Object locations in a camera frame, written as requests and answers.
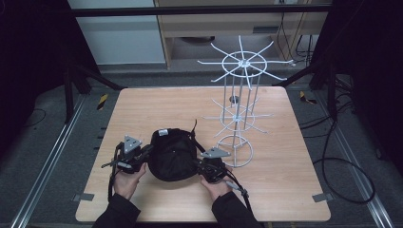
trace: bag strap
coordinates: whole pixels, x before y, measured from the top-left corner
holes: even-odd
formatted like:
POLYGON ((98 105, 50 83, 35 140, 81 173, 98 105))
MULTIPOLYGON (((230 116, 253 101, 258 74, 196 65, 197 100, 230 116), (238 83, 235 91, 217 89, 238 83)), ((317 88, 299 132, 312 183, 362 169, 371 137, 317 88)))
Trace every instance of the bag strap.
POLYGON ((203 153, 203 152, 205 152, 205 149, 199 144, 198 141, 196 141, 196 132, 195 132, 195 128, 196 128, 196 125, 197 125, 197 124, 198 124, 198 120, 196 119, 196 120, 195 120, 195 126, 193 126, 193 129, 192 129, 192 131, 190 132, 190 140, 191 140, 192 143, 195 144, 196 147, 198 147, 199 150, 203 153))

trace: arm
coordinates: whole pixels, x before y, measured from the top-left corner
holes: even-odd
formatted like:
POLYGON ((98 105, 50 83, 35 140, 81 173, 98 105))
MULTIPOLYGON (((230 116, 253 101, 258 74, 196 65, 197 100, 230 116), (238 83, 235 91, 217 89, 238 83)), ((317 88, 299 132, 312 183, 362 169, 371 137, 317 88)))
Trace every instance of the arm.
POLYGON ((200 177, 201 185, 208 190, 213 201, 214 217, 223 228, 262 227, 235 195, 232 188, 226 184, 225 181, 230 181, 227 177, 219 183, 208 183, 202 175, 200 177))
POLYGON ((212 211, 217 222, 224 228, 262 228, 252 213, 246 209, 232 191, 219 196, 213 202, 212 211))
POLYGON ((139 172, 116 174, 113 188, 115 194, 109 202, 106 210, 98 217, 92 227, 94 228, 125 228, 133 227, 136 223, 140 210, 130 202, 140 177, 145 173, 145 163, 139 172))

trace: black bag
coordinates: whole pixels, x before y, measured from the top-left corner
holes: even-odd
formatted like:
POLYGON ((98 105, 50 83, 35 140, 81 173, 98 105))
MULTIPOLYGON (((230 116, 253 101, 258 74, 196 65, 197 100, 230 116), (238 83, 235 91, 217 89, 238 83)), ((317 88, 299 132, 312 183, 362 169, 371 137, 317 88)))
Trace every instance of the black bag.
POLYGON ((154 148, 148 168, 159 180, 181 181, 198 173, 197 148, 205 150, 195 139, 195 128, 191 132, 179 128, 157 130, 150 144, 154 148))

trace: metal bracket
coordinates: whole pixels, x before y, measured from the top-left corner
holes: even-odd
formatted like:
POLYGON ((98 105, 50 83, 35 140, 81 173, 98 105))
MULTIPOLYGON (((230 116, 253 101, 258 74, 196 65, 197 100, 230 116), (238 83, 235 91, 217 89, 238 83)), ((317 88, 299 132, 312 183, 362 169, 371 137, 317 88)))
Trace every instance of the metal bracket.
POLYGON ((71 198, 71 201, 80 201, 80 200, 92 201, 92 199, 94 199, 94 194, 83 193, 81 195, 74 194, 73 198, 71 198))
POLYGON ((142 144, 141 141, 131 138, 125 135, 125 154, 130 153, 133 149, 137 148, 142 144))
POLYGON ((325 194, 325 193, 317 194, 317 195, 312 196, 312 198, 314 199, 315 202, 320 202, 320 201, 324 201, 324 200, 325 201, 331 201, 331 200, 335 199, 333 197, 333 195, 330 194, 330 193, 328 193, 328 194, 325 194))
POLYGON ((213 147, 210 150, 202 152, 201 156, 207 159, 215 159, 231 156, 231 153, 218 149, 217 147, 213 147))

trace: wooden table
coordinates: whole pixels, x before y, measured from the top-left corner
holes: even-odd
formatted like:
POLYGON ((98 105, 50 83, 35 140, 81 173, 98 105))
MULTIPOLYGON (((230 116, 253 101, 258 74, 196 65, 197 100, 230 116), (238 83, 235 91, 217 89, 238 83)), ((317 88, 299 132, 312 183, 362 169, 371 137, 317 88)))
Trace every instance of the wooden table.
MULTIPOLYGON (((94 221, 107 207, 107 184, 110 162, 116 145, 129 135, 150 142, 155 130, 181 128, 190 131, 198 120, 196 138, 206 149, 215 146, 225 135, 219 120, 222 87, 159 87, 122 90, 109 121, 104 140, 92 168, 85 193, 92 201, 82 200, 76 218, 94 221)), ((314 202, 321 194, 317 174, 300 133, 296 116, 283 87, 261 86, 254 114, 273 114, 256 118, 254 128, 242 133, 254 149, 253 159, 233 173, 249 192, 249 200, 259 221, 325 221, 330 218, 326 201, 314 202)), ((211 213, 211 199, 196 175, 188 180, 164 182, 149 170, 141 178, 131 200, 142 210, 138 221, 216 221, 211 213)))

